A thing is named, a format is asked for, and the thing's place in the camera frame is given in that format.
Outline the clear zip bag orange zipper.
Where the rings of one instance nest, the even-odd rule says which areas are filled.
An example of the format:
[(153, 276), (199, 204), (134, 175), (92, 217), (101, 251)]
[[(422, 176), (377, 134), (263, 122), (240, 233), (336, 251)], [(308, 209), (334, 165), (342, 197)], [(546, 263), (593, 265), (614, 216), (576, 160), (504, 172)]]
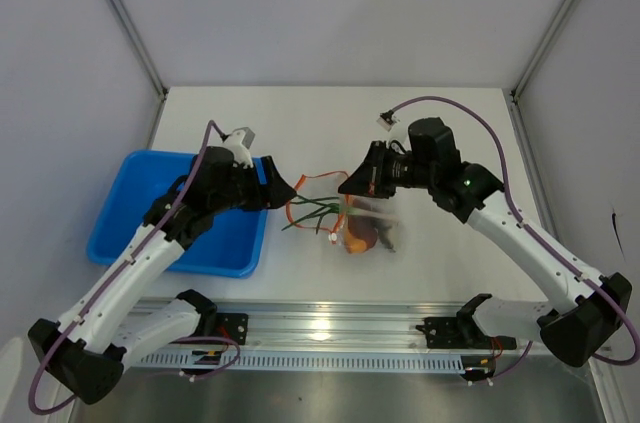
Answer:
[(301, 175), (294, 185), (296, 197), (284, 207), (282, 229), (323, 235), (349, 255), (397, 252), (404, 236), (397, 206), (391, 200), (340, 194), (347, 177), (342, 170)]

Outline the grey toy fish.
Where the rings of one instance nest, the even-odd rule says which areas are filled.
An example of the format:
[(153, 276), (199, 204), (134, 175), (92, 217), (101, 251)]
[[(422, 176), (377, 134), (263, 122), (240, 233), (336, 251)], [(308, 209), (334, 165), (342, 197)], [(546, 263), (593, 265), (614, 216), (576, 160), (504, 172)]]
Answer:
[(381, 217), (371, 217), (371, 223), (382, 246), (390, 252), (395, 252), (401, 242), (402, 225), (400, 219), (394, 215), (382, 215)]

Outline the green toy scallion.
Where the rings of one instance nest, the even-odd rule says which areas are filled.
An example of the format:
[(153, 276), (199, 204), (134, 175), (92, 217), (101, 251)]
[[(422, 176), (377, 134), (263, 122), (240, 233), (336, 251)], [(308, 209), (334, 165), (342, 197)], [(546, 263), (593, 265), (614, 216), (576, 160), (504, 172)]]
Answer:
[[(297, 206), (310, 206), (311, 210), (295, 218), (292, 214), (292, 208)], [(298, 194), (285, 205), (287, 223), (281, 230), (286, 231), (290, 228), (306, 229), (304, 223), (309, 220), (314, 220), (315, 225), (311, 226), (311, 229), (316, 233), (320, 231), (336, 233), (346, 222), (346, 216), (349, 213), (372, 217), (381, 217), (382, 215), (397, 216), (393, 211), (389, 212), (382, 206), (376, 205), (374, 202), (363, 197), (343, 195), (308, 198)], [(335, 228), (329, 229), (328, 227), (322, 226), (323, 220), (329, 216), (336, 217)]]

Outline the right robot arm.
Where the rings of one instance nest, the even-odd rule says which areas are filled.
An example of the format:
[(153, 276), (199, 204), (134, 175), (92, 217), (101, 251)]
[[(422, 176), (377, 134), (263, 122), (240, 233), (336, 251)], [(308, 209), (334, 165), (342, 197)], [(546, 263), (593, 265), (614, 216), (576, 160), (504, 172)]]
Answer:
[(339, 193), (388, 199), (399, 187), (426, 190), (439, 208), (509, 256), (546, 297), (525, 302), (479, 294), (456, 314), (458, 338), (472, 347), (497, 336), (541, 342), (571, 367), (595, 357), (627, 320), (631, 283), (619, 273), (603, 275), (530, 224), (510, 198), (507, 180), (462, 160), (441, 119), (414, 121), (408, 138), (405, 153), (372, 142)]

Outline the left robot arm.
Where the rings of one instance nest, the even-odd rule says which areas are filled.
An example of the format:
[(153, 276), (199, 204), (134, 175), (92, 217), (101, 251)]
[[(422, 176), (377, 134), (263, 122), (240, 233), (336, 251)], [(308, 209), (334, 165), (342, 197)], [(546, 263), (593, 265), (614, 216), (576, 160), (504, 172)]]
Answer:
[(46, 412), (36, 403), (43, 374), (91, 405), (106, 397), (133, 363), (167, 344), (234, 345), (217, 332), (216, 304), (195, 290), (179, 293), (139, 325), (127, 327), (124, 321), (144, 290), (211, 230), (217, 216), (279, 209), (295, 197), (271, 157), (242, 158), (244, 150), (201, 149), (188, 174), (152, 203), (94, 286), (57, 320), (40, 318), (31, 326), (28, 340), (39, 361), (28, 396), (33, 413)]

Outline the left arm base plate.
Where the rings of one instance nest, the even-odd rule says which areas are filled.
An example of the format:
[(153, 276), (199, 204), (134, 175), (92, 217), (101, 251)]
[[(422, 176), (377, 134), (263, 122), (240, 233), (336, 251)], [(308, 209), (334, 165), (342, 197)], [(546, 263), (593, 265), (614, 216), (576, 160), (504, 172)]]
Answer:
[(249, 331), (249, 315), (246, 313), (218, 313), (213, 326), (213, 336), (229, 338), (239, 345), (246, 343)]

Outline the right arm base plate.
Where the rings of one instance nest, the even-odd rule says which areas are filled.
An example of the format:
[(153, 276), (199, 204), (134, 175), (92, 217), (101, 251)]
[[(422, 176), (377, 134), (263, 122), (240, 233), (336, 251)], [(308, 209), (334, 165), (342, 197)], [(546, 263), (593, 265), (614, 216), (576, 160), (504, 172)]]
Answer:
[(458, 317), (425, 317), (415, 326), (415, 330), (424, 335), (429, 349), (515, 350), (517, 348), (514, 338), (487, 336), (472, 320)]

